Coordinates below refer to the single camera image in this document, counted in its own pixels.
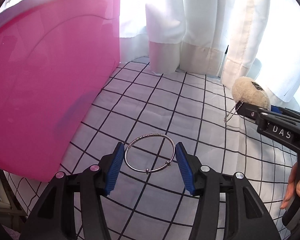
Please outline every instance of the human hand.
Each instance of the human hand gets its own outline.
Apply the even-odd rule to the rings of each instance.
[[[285,209],[288,206],[289,200],[293,196],[294,186],[295,186],[294,184],[295,184],[296,174],[297,174],[297,167],[298,167],[298,163],[295,163],[295,165],[293,165],[293,167],[291,169],[291,173],[290,173],[288,185],[287,185],[287,190],[286,190],[286,195],[284,196],[284,199],[282,200],[280,209]],[[300,181],[297,184],[296,191],[297,191],[298,196],[300,197]]]

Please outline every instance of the small screw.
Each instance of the small screw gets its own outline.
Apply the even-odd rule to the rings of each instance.
[[[238,179],[243,179],[244,178],[244,175],[241,173],[241,172],[237,172],[235,174],[235,176],[238,178]]]
[[[201,166],[201,170],[203,172],[208,172],[208,171],[210,171],[210,168],[208,166],[206,166],[206,165],[203,165],[203,166]]]
[[[61,179],[65,174],[62,171],[57,172],[56,178]]]
[[[90,171],[98,171],[100,169],[99,165],[90,166]]]

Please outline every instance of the checkered tablecloth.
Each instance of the checkered tablecloth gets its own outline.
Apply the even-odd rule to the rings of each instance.
[[[217,172],[243,172],[268,208],[282,239],[279,206],[296,153],[256,132],[256,125],[235,114],[231,92],[218,78],[184,73],[156,75],[149,58],[120,64],[92,103],[65,153],[60,170],[79,173],[112,153],[117,142],[130,143],[147,133],[164,133]],[[162,138],[138,142],[129,152],[138,169],[158,168],[171,158]],[[6,173],[17,199],[29,214],[46,183]],[[122,164],[114,191],[102,198],[112,240],[188,240],[198,204],[189,195],[174,161],[163,171],[137,173]],[[217,239],[223,239],[225,196],[220,194]],[[75,195],[78,239],[84,239],[80,195]]]

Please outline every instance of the black tag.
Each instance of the black tag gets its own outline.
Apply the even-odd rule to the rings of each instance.
[[[252,82],[251,83],[255,86],[256,89],[263,91],[262,87],[259,86],[258,83]]]
[[[292,142],[294,136],[292,132],[273,124],[269,124],[267,132],[276,136],[279,140],[284,140],[289,143]]]

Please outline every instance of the plush keychain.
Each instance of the plush keychain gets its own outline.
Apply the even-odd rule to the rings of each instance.
[[[267,110],[271,110],[270,99],[267,93],[252,78],[249,77],[238,78],[232,86],[231,93],[236,105],[238,104],[238,102],[241,102],[241,105],[243,103],[249,103],[252,105],[262,107]],[[231,117],[234,115],[232,114],[231,117],[227,119],[228,116],[233,111],[233,109],[235,108],[235,106],[232,108],[229,114],[227,114],[227,116],[224,118],[225,122],[229,121]]]

